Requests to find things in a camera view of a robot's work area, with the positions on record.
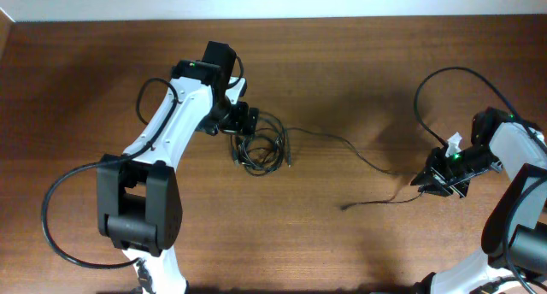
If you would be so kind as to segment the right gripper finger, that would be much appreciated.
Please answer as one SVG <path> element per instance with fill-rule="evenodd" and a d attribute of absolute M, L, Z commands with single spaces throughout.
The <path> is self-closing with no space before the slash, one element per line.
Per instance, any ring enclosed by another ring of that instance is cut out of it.
<path fill-rule="evenodd" d="M 431 185 L 433 180 L 432 169 L 425 166 L 410 182 L 411 185 L 423 186 Z"/>
<path fill-rule="evenodd" d="M 426 186 L 426 192 L 434 196 L 448 197 L 453 194 L 453 191 L 445 188 L 442 185 L 430 184 Z"/>

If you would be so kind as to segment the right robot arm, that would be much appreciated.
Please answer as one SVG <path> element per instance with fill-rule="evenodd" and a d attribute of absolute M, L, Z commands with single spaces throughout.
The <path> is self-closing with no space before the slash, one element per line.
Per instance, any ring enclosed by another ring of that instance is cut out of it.
<path fill-rule="evenodd" d="M 500 109 L 473 118 L 471 145 L 435 148 L 413 178 L 420 194 L 465 197 L 471 179 L 504 171 L 510 184 L 485 223 L 481 246 L 441 273 L 413 285 L 414 293 L 503 293 L 546 284 L 546 153 L 538 126 Z"/>

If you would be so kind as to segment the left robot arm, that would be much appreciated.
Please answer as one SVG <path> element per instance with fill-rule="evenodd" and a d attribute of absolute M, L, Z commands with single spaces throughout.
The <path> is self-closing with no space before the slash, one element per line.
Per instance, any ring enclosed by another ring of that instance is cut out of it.
<path fill-rule="evenodd" d="M 174 243 L 182 223 L 176 170 L 194 132 L 254 134 L 258 111 L 241 101 L 237 53 L 210 41 L 203 57 L 172 69 L 168 92 L 138 138 L 97 168 L 97 227 L 130 259 L 144 293 L 186 293 Z"/>

